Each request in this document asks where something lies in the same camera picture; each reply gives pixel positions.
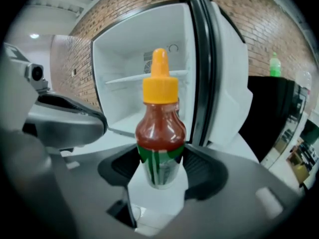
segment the ceiling light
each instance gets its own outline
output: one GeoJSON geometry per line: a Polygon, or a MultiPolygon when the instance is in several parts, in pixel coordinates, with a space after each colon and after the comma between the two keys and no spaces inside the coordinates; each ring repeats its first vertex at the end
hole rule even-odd
{"type": "Polygon", "coordinates": [[[31,34],[30,37],[31,37],[32,39],[36,39],[36,38],[39,37],[39,35],[38,35],[38,34],[31,34]]]}

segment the ceiling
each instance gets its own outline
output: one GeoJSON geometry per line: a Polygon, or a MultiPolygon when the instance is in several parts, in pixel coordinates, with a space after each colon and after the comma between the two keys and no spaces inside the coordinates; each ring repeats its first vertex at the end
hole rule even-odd
{"type": "Polygon", "coordinates": [[[38,33],[68,35],[99,0],[29,0],[9,35],[38,33]]]}

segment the green bottle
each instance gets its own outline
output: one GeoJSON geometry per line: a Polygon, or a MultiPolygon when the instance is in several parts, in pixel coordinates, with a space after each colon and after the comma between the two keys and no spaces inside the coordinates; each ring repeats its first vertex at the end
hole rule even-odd
{"type": "Polygon", "coordinates": [[[276,52],[273,53],[273,57],[270,59],[270,76],[280,77],[281,75],[281,63],[277,58],[276,52]]]}

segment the refrigerator vent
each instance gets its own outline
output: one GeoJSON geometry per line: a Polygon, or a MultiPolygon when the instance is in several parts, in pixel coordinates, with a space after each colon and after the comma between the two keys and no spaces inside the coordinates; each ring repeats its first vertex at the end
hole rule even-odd
{"type": "Polygon", "coordinates": [[[144,61],[152,60],[152,54],[153,54],[152,51],[145,52],[145,53],[144,53],[144,61]]]}
{"type": "Polygon", "coordinates": [[[149,74],[151,72],[151,65],[152,65],[152,61],[149,61],[146,63],[144,67],[144,73],[149,74]]]}

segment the refrigerator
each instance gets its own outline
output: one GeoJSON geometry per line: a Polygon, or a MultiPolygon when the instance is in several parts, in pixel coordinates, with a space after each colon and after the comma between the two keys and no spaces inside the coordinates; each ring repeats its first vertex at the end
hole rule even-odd
{"type": "Polygon", "coordinates": [[[108,130],[135,137],[146,110],[142,80],[150,76],[156,48],[166,49],[170,75],[179,80],[186,141],[229,144],[248,115],[253,95],[247,88],[245,40],[213,0],[153,4],[126,14],[94,37],[93,79],[108,130]]]}

